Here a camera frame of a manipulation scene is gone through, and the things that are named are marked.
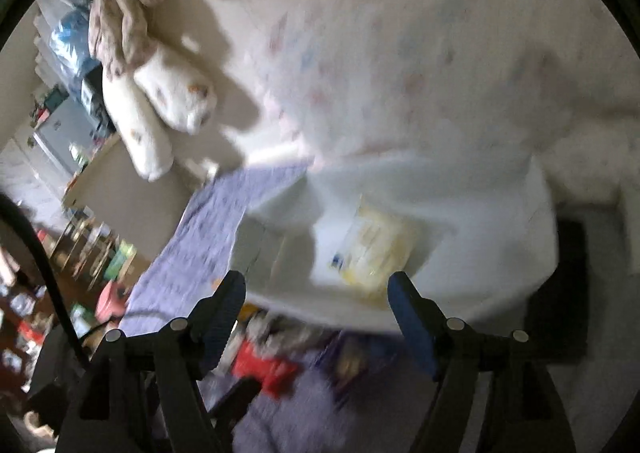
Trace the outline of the red snack packet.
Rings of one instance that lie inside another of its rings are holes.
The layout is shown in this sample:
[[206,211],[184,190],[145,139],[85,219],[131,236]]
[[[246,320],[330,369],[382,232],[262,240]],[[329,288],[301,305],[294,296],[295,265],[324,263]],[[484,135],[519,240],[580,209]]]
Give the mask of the red snack packet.
[[254,378],[261,393],[280,399],[291,391],[300,366],[288,359],[261,357],[248,340],[243,340],[231,372],[236,378]]

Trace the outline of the purple fuzzy blanket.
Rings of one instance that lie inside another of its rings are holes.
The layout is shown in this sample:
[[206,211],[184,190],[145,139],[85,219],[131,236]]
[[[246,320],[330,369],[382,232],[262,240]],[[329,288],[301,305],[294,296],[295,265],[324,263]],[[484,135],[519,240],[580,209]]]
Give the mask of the purple fuzzy blanket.
[[[224,175],[192,195],[177,229],[142,274],[122,329],[128,336],[158,331],[188,314],[212,292],[229,265],[235,231],[250,205],[292,184],[299,166],[255,167]],[[329,355],[347,336],[316,327],[317,339],[291,360],[302,369],[279,399],[258,395],[232,431],[235,452],[401,452],[404,434],[386,421],[399,392],[390,382],[401,365],[393,357],[339,395]]]

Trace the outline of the cheese cake plastic package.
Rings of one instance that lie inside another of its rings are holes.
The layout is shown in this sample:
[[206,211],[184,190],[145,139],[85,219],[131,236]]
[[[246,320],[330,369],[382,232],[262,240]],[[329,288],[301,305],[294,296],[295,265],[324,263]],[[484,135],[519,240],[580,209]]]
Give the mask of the cheese cake plastic package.
[[380,298],[407,265],[419,239],[413,220],[361,199],[330,267],[361,297]]

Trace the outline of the beige bedside cabinet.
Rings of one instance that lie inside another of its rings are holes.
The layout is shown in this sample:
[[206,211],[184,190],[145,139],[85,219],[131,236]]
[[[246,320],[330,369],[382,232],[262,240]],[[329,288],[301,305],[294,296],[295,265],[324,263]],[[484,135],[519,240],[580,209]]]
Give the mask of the beige bedside cabinet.
[[138,176],[118,135],[108,139],[67,187],[62,203],[87,208],[149,260],[174,235],[193,191],[177,167],[149,182]]

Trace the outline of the cream fleece pajamas hanging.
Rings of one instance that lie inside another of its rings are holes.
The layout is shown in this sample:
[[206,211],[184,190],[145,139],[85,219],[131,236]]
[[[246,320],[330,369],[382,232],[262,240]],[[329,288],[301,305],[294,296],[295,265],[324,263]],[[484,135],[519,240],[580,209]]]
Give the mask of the cream fleece pajamas hanging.
[[174,165],[166,130],[196,135],[214,114],[212,81],[149,32],[145,11],[165,0],[93,0],[90,56],[102,64],[102,92],[132,165],[153,182]]

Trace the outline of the pink plastic stool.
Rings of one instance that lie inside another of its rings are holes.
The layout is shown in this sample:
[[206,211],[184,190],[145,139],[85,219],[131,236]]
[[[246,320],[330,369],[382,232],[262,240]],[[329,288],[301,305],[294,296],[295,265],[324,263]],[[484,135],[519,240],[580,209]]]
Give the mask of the pink plastic stool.
[[105,284],[96,303],[96,321],[105,323],[114,319],[120,319],[127,310],[130,289],[117,281]]

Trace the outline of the floral white pillow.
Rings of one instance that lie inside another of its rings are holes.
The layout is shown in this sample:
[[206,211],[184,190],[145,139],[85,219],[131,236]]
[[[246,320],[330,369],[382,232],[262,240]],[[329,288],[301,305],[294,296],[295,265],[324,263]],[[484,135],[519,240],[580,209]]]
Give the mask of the floral white pillow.
[[638,56],[600,0],[305,0],[247,57],[322,158],[542,149],[639,117]]

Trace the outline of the brown wooden shelf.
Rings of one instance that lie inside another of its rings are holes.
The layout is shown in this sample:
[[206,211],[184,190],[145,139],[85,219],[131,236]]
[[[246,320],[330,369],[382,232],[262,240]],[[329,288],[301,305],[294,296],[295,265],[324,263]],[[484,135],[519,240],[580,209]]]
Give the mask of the brown wooden shelf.
[[55,325],[34,257],[12,232],[1,236],[1,395],[26,400],[44,339]]

